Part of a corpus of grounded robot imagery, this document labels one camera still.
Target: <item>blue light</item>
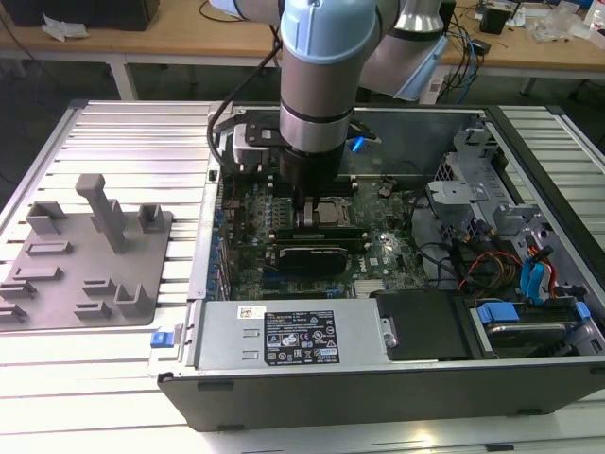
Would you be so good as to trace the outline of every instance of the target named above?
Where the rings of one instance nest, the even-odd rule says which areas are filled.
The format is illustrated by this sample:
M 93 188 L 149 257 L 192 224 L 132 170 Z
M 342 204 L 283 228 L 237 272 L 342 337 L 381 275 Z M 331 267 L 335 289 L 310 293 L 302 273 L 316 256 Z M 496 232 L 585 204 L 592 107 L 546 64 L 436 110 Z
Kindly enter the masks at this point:
M 357 137 L 353 141 L 353 146 L 351 147 L 351 151 L 353 153 L 357 153 L 359 151 L 359 149 L 361 148 L 361 146 L 363 145 L 364 142 L 365 142 L 365 139 L 363 137 Z

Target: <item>floor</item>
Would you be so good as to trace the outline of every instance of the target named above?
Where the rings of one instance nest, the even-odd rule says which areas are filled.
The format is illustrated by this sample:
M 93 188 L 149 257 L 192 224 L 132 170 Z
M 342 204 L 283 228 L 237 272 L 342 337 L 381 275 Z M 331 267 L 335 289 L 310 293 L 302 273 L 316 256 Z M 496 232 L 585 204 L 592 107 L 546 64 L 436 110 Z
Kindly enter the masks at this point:
M 29 63 L 25 79 L 0 74 L 0 206 L 42 148 L 71 99 L 118 99 L 107 67 L 99 63 L 47 62 L 44 69 Z M 199 83 L 192 85 L 184 66 L 134 65 L 133 75 L 141 99 L 217 100 L 224 98 L 250 68 L 197 68 Z M 521 96 L 520 79 L 479 77 L 463 104 L 559 105 L 600 149 L 605 151 L 605 85 L 588 84 L 576 100 L 567 98 L 578 83 L 541 79 L 530 96 Z M 266 70 L 241 94 L 240 100 L 279 101 L 279 72 Z M 450 96 L 458 98 L 457 93 Z M 393 102 L 386 96 L 372 101 Z

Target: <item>metal slotted surface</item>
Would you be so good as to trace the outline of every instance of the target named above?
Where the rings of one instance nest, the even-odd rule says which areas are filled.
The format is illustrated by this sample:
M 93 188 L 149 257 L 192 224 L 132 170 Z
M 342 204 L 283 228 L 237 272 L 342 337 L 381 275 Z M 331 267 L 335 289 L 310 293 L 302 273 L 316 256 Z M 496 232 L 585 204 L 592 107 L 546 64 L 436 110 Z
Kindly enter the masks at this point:
M 514 444 L 516 451 L 535 454 L 602 452 L 605 393 L 538 417 L 213 434 L 189 429 L 148 376 L 147 361 L 150 333 L 185 318 L 207 166 L 202 137 L 208 108 L 209 103 L 91 103 L 74 112 L 75 120 L 48 151 L 52 159 L 32 178 L 36 185 L 24 201 L 58 197 L 65 211 L 85 211 L 85 203 L 67 190 L 79 172 L 104 168 L 108 194 L 126 199 L 125 211 L 141 201 L 166 200 L 176 222 L 151 325 L 0 335 L 0 451 L 476 453 L 486 452 L 485 445 Z M 0 277 L 29 231 L 26 205 L 15 207 L 13 218 L 22 222 L 10 223 L 1 236 Z M 172 359 L 177 352 L 162 355 Z
M 579 218 L 605 249 L 605 160 L 566 116 L 553 115 L 544 107 L 503 107 L 553 183 Z M 512 166 L 510 179 L 526 203 L 530 190 Z

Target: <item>motherboard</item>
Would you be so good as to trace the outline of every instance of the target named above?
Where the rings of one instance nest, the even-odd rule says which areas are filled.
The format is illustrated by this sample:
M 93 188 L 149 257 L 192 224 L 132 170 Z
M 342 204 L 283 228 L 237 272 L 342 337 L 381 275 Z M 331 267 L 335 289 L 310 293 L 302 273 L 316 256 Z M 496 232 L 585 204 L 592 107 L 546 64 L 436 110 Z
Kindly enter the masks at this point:
M 285 272 L 271 260 L 280 232 L 293 232 L 291 237 L 300 243 L 287 249 L 290 253 L 312 249 L 304 246 L 314 243 L 313 236 L 296 230 L 288 192 L 272 182 L 228 179 L 222 206 L 227 220 L 223 236 L 228 245 L 230 299 L 368 298 L 382 289 L 425 288 L 422 261 L 412 249 L 405 229 L 408 198 L 393 191 L 394 183 L 389 185 L 381 177 L 362 179 L 352 185 L 351 195 L 321 197 L 316 216 L 330 232 L 361 229 L 356 243 L 361 248 L 342 255 L 341 272 L 309 275 Z

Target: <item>power supply label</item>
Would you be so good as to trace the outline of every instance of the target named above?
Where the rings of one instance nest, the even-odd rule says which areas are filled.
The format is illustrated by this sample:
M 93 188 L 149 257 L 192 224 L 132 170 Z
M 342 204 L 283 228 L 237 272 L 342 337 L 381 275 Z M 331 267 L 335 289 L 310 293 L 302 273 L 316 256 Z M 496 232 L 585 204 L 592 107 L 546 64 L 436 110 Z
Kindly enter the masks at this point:
M 339 362 L 334 311 L 265 313 L 265 363 L 269 366 Z

